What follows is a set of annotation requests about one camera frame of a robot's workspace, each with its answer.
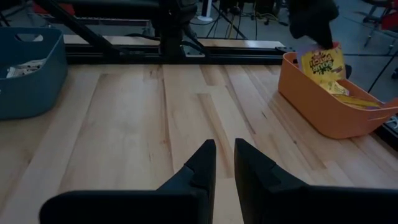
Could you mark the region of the yellow Sour Patch candy bag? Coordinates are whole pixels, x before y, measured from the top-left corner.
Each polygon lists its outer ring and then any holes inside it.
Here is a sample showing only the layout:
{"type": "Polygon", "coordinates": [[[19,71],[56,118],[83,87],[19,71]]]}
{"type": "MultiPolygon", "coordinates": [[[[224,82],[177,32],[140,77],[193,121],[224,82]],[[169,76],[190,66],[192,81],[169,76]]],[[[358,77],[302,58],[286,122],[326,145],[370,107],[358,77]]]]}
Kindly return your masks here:
{"type": "Polygon", "coordinates": [[[339,42],[331,49],[317,44],[298,49],[297,61],[300,70],[317,83],[334,82],[346,78],[343,51],[339,42]]]}
{"type": "Polygon", "coordinates": [[[355,108],[364,109],[364,110],[376,110],[381,109],[381,104],[373,101],[368,101],[364,99],[360,99],[354,96],[342,95],[342,94],[334,94],[334,97],[339,101],[346,105],[350,105],[355,108]]]}
{"type": "Polygon", "coordinates": [[[349,95],[349,91],[336,81],[322,80],[320,86],[332,95],[349,95]]]}

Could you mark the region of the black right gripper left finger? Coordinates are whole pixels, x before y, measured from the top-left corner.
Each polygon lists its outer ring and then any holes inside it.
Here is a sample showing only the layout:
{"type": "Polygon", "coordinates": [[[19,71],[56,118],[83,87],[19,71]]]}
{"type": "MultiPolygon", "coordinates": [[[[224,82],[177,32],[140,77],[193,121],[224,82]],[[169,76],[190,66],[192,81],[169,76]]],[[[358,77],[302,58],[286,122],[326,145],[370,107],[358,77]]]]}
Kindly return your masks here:
{"type": "Polygon", "coordinates": [[[213,224],[215,184],[216,144],[214,140],[207,139],[183,167],[158,189],[196,194],[199,200],[195,220],[200,224],[213,224]]]}

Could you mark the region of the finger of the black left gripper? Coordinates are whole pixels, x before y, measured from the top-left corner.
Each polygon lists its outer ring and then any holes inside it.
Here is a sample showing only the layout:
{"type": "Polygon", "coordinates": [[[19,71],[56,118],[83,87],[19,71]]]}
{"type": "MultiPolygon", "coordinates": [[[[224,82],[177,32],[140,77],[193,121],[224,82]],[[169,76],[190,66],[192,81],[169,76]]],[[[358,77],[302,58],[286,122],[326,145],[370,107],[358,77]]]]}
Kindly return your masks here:
{"type": "Polygon", "coordinates": [[[324,49],[333,48],[333,39],[329,28],[315,30],[312,34],[312,39],[324,49]]]}

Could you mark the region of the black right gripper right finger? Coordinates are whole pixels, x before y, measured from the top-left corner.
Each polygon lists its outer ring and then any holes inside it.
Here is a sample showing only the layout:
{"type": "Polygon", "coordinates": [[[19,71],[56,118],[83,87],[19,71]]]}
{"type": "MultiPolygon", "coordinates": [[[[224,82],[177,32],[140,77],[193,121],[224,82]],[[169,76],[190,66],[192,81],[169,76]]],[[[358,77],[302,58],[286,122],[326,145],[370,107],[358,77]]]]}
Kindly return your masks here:
{"type": "Polygon", "coordinates": [[[298,221],[295,194],[307,184],[242,138],[235,139],[234,175],[244,224],[298,221]]]}

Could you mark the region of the white floor stand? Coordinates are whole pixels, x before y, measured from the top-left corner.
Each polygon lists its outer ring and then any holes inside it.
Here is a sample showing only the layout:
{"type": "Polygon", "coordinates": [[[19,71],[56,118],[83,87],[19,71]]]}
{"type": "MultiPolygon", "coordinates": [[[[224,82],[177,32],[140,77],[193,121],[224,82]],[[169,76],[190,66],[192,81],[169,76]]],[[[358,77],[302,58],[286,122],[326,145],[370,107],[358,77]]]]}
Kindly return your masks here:
{"type": "Polygon", "coordinates": [[[201,13],[197,17],[199,21],[203,22],[213,21],[213,18],[211,17],[211,6],[212,6],[212,0],[202,0],[201,13]]]}

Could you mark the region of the white candy bar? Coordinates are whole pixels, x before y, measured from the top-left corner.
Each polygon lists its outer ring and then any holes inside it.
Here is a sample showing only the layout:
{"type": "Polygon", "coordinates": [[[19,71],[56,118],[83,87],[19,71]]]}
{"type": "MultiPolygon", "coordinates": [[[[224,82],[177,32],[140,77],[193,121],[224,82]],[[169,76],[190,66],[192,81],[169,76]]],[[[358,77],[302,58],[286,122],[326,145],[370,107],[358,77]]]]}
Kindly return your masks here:
{"type": "Polygon", "coordinates": [[[46,59],[31,60],[19,65],[13,65],[7,69],[6,78],[21,77],[36,72],[44,65],[45,61],[46,59]]]}

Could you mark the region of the orange plastic bin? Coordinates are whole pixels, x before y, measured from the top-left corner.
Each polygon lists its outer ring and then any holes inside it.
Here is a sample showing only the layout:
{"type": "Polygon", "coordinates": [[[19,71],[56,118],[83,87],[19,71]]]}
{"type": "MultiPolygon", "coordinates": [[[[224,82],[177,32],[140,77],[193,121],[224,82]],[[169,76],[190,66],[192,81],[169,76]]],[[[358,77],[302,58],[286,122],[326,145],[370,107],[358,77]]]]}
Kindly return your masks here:
{"type": "Polygon", "coordinates": [[[321,134],[332,139],[367,135],[398,113],[398,98],[380,109],[365,110],[342,103],[294,64],[297,54],[283,54],[279,93],[321,134]]]}

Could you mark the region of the black desk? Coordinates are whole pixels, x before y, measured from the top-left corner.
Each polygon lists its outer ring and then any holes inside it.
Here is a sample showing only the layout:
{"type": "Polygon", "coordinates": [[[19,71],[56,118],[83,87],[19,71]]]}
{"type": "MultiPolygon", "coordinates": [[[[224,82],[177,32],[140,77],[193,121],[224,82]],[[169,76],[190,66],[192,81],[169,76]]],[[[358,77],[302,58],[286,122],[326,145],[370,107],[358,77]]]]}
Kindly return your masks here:
{"type": "Polygon", "coordinates": [[[159,0],[56,0],[86,25],[148,26],[159,0]]]}

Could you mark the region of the dark teal plastic bin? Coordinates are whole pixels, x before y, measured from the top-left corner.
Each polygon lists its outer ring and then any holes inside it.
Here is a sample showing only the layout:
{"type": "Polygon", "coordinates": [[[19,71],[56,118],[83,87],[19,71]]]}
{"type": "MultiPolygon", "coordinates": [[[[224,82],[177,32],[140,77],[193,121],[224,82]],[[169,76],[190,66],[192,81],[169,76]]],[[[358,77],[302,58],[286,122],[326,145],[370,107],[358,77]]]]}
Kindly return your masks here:
{"type": "Polygon", "coordinates": [[[60,30],[0,27],[0,120],[30,118],[52,109],[67,74],[60,30]],[[6,76],[9,68],[32,60],[44,63],[27,75],[6,76]]]}

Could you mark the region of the black tripod legs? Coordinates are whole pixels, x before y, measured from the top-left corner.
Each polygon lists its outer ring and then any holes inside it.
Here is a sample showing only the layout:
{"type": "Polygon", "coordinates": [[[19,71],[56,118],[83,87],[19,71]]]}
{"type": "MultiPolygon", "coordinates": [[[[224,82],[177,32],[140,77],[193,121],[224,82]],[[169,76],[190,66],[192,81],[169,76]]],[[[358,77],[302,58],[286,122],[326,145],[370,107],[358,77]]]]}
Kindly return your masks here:
{"type": "Polygon", "coordinates": [[[213,34],[215,38],[218,24],[221,20],[226,23],[226,30],[224,32],[225,39],[243,39],[248,40],[248,37],[241,31],[241,23],[243,19],[244,0],[209,0],[211,3],[210,9],[216,12],[216,18],[210,22],[211,27],[206,34],[209,38],[213,34]]]}

